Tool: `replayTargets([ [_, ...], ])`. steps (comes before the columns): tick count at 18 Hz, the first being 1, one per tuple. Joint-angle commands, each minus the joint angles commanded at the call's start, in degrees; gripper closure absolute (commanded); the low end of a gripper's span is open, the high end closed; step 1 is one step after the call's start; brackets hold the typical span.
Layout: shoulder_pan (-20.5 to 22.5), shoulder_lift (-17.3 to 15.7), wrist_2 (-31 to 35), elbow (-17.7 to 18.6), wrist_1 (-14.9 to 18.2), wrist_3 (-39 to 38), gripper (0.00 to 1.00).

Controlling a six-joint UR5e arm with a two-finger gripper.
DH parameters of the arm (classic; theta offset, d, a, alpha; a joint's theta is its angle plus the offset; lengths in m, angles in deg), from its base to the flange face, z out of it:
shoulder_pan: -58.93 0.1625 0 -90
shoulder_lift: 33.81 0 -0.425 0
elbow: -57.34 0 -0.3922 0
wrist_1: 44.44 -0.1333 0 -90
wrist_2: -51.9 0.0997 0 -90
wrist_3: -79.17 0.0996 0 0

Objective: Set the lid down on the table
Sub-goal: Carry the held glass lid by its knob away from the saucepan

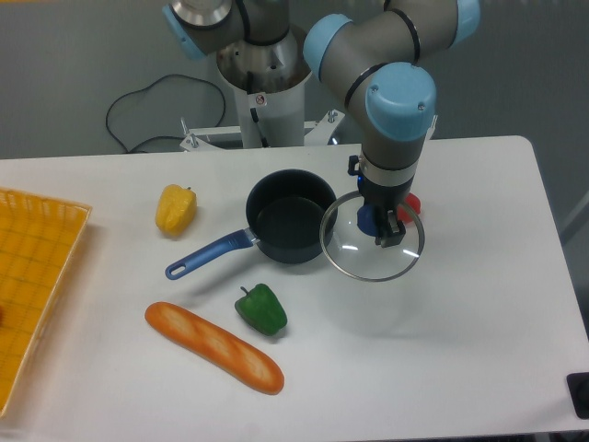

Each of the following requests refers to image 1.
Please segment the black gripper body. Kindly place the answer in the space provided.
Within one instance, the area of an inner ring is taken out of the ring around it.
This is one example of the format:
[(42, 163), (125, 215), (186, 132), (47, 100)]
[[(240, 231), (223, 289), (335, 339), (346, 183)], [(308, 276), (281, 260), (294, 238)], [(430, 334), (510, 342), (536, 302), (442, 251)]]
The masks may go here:
[(364, 155), (352, 155), (348, 159), (348, 174), (356, 178), (357, 189), (366, 203), (390, 211), (396, 210), (409, 195), (414, 165), (382, 169)]

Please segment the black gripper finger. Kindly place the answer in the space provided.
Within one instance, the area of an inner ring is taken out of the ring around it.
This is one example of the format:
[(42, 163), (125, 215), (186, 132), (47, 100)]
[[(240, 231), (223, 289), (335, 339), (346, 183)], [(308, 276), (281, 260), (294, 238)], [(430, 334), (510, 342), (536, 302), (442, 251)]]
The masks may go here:
[(385, 231), (386, 248), (398, 246), (405, 237), (405, 225), (398, 219), (397, 213), (394, 210), (387, 212), (387, 224)]
[(383, 245), (383, 240), (387, 237), (387, 212), (382, 207), (374, 209), (375, 220), (375, 244), (377, 246)]

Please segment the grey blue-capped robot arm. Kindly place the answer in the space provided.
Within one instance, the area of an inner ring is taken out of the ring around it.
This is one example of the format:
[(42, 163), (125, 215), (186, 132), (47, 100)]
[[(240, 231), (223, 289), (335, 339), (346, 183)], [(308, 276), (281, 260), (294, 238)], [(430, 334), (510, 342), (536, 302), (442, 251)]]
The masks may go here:
[(253, 145), (283, 141), (264, 106), (301, 112), (287, 93), (311, 76), (325, 85), (364, 135), (349, 163), (364, 199), (359, 228), (378, 246), (401, 242), (398, 210), (435, 117), (435, 84), (420, 61), (477, 30), (478, 2), (386, 1), (364, 23), (331, 14), (309, 31), (291, 23), (285, 1), (172, 1), (163, 15), (187, 57), (215, 55), (240, 96), (242, 131)]

